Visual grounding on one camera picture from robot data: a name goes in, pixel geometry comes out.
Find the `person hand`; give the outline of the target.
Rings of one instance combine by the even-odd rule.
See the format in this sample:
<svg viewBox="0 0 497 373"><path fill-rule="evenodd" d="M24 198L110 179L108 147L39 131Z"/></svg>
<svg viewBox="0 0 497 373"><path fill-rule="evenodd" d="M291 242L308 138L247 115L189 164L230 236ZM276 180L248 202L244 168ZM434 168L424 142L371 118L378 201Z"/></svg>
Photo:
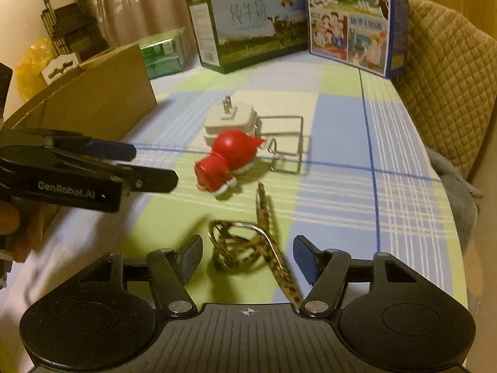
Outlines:
<svg viewBox="0 0 497 373"><path fill-rule="evenodd" d="M23 263L42 245L45 229L60 210L58 205L14 198L1 201L1 234L11 236L13 261Z"/></svg>

